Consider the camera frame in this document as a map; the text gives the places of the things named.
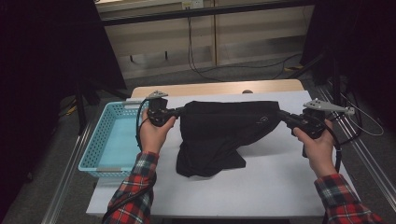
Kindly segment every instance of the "white table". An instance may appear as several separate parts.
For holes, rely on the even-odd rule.
[[[279,101],[280,108],[301,114],[311,100],[307,91],[236,95],[168,97],[168,108],[196,101]],[[221,171],[210,178],[187,178],[176,173],[182,139],[179,120],[169,132],[157,167],[151,214],[160,217],[321,217],[324,214],[315,190],[314,172],[302,157],[303,144],[281,122],[262,140],[238,148],[247,167]],[[344,166],[341,174],[352,184]],[[87,213],[101,216],[122,178],[100,178]]]

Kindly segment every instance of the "red plaid shirt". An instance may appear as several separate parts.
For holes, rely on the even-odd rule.
[[[111,208],[114,203],[118,203],[129,196],[136,194],[139,190],[149,185],[154,177],[155,168],[159,155],[152,152],[141,152],[136,157],[136,163],[131,174],[126,177],[119,189],[114,193],[113,198],[108,204]],[[130,203],[115,211],[105,223],[149,223],[150,208],[154,194],[152,190],[136,198]]]
[[[315,181],[318,194],[332,224],[385,223],[361,204],[342,175],[328,175]]]
[[[125,178],[108,207],[145,188],[154,177],[159,155],[142,152],[137,155],[131,175]],[[384,223],[378,215],[361,204],[341,175],[328,175],[315,181],[331,224]],[[146,193],[114,212],[106,223],[149,223],[153,192]]]

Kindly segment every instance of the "metal rail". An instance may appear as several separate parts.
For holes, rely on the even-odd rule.
[[[71,180],[73,178],[74,172],[78,167],[79,158],[81,157],[82,153],[84,152],[83,148],[86,146],[88,142],[88,136],[92,132],[94,128],[92,120],[88,123],[85,131],[78,136],[76,144],[73,148],[72,155],[70,156],[69,162],[64,169],[64,174],[62,175],[62,179],[56,188],[54,196],[49,204],[49,208],[47,209],[46,214],[44,215],[43,220],[41,221],[42,224],[48,223],[56,223],[58,219],[59,213],[61,212],[62,205],[64,204],[64,199],[66,197],[67,191],[69,190],[69,186]]]
[[[191,10],[161,12],[161,13],[139,15],[139,16],[113,17],[113,18],[105,18],[102,19],[101,21],[63,23],[63,24],[58,24],[58,26],[62,26],[62,27],[66,26],[71,28],[113,26],[113,25],[123,25],[123,24],[139,23],[139,22],[147,22],[147,21],[166,21],[166,20],[174,20],[174,19],[182,19],[182,18],[212,16],[212,15],[229,14],[229,13],[237,13],[237,12],[260,11],[260,10],[287,8],[287,7],[305,7],[305,6],[312,6],[317,2],[319,2],[319,0],[279,0],[279,1],[272,1],[265,3],[237,5],[237,6],[206,7],[206,8],[196,8]]]
[[[332,95],[328,91],[323,90],[322,88],[319,88],[319,91],[325,100],[327,100],[327,101],[332,100]],[[339,123],[341,129],[343,130],[344,134],[347,137],[352,137],[353,135],[356,134],[356,132],[352,128],[352,124],[349,122],[348,119],[340,118],[338,120],[338,123]],[[361,158],[361,161],[363,162],[363,164],[366,166],[367,170],[373,177],[375,183],[379,186],[382,193],[388,200],[389,205],[396,212],[396,188],[395,188],[395,186],[389,180],[389,178],[387,177],[385,172],[382,170],[382,168],[376,162],[373,155],[370,153],[369,149],[367,148],[366,145],[364,145],[364,143],[361,141],[360,138],[357,138],[356,140],[352,141],[351,144],[352,144],[353,148],[356,150],[359,157]]]

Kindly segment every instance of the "blue plastic basket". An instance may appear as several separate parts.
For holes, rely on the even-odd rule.
[[[131,173],[140,152],[135,139],[138,107],[138,102],[106,105],[78,165],[80,171],[95,177]]]

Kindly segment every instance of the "white cable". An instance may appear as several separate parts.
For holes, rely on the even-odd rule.
[[[365,113],[363,110],[361,110],[360,108],[358,108],[357,106],[355,106],[354,104],[352,104],[352,103],[344,96],[344,94],[341,94],[341,96],[342,96],[344,99],[346,99],[351,105],[353,105],[357,110],[359,110],[361,113],[363,113],[365,116],[367,116],[367,118],[371,119],[371,120],[381,129],[381,133],[370,133],[370,132],[364,130],[361,126],[359,126],[359,124],[357,124],[355,121],[353,121],[353,119],[350,117],[350,115],[348,115],[350,121],[351,121],[357,128],[359,128],[360,130],[362,130],[362,131],[364,131],[365,133],[368,133],[368,134],[370,134],[370,135],[372,135],[372,136],[381,136],[382,134],[384,134],[384,129],[382,128],[382,126],[381,126],[378,122],[376,122],[375,119],[373,119],[370,115],[368,115],[368,114]]]

